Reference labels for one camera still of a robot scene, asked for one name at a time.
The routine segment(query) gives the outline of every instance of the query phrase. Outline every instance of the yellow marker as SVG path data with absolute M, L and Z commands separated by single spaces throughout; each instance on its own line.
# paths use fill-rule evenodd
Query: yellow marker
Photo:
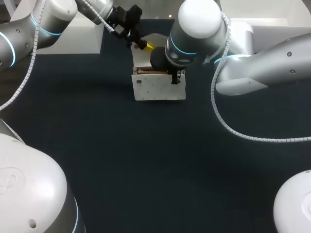
M 152 52 L 152 50 L 154 50 L 154 47 L 149 43 L 147 43 L 147 46 L 143 49 L 145 52 Z

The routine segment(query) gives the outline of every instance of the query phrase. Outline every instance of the dark fabric mat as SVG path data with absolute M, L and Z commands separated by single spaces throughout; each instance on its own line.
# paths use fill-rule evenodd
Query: dark fabric mat
M 144 20 L 144 34 L 172 21 Z M 136 102 L 132 57 L 105 33 L 99 55 L 41 55 L 5 120 L 63 168 L 88 233 L 275 233 L 273 203 L 311 168 L 311 143 L 227 132 L 210 103 L 213 67 L 186 70 L 187 100 Z M 311 135 L 311 85 L 217 95 L 229 125 L 254 136 Z

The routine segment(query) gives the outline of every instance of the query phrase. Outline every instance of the cable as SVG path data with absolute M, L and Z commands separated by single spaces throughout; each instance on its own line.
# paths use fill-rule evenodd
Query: cable
M 41 19 L 42 19 L 42 15 L 43 15 L 43 11 L 44 11 L 44 7 L 46 4 L 47 0 L 43 0 L 42 1 L 42 8 L 40 10 L 40 14 L 38 17 L 38 21 L 37 21 L 37 25 L 35 27 L 35 39 L 34 39 L 34 48 L 33 48 L 33 54 L 31 56 L 31 61 L 28 67 L 28 71 L 27 74 L 23 80 L 23 82 L 21 83 L 21 85 L 19 86 L 19 88 L 16 90 L 16 92 L 13 94 L 13 96 L 6 102 L 4 103 L 1 107 L 0 107 L 0 111 L 2 111 L 3 109 L 5 109 L 7 106 L 9 106 L 21 93 L 21 91 L 23 90 L 24 86 L 26 85 L 31 72 L 33 70 L 34 67 L 34 63 L 35 63 L 35 57 L 37 54 L 37 45 L 38 45 L 38 39 L 39 39 L 39 30 L 40 30 L 40 24 L 41 24 Z
M 81 0 L 98 18 L 99 20 L 104 24 L 104 26 L 108 29 L 110 33 L 114 32 L 115 30 L 100 16 L 100 14 L 95 11 L 95 9 L 86 1 Z
M 224 13 L 222 13 L 222 17 L 223 20 L 227 26 L 227 30 L 231 31 L 230 28 L 230 22 L 229 19 L 225 16 Z M 215 101 L 215 86 L 216 86 L 216 81 L 218 78 L 218 75 L 223 67 L 223 65 L 225 64 L 226 61 L 226 57 L 228 55 L 229 52 L 229 48 L 230 48 L 230 43 L 231 43 L 231 32 L 229 33 L 229 37 L 226 41 L 226 45 L 225 45 L 225 50 L 224 53 L 221 57 L 220 63 L 215 71 L 214 77 L 212 79 L 212 84 L 210 87 L 210 98 L 212 101 L 212 106 L 214 109 L 214 112 L 216 114 L 216 117 L 218 118 L 218 120 L 220 121 L 220 123 L 232 134 L 234 134 L 235 136 L 250 140 L 250 141 L 256 141 L 256 142 L 270 142 L 270 143 L 291 143 L 291 142 L 307 142 L 307 141 L 311 141 L 311 137 L 298 137 L 298 138 L 283 138 L 283 139 L 277 139 L 277 138 L 262 138 L 262 137 L 253 137 L 253 136 L 248 136 L 245 134 L 242 134 L 234 129 L 232 129 L 225 121 L 224 119 L 221 117 L 217 105 L 216 105 L 216 101 Z

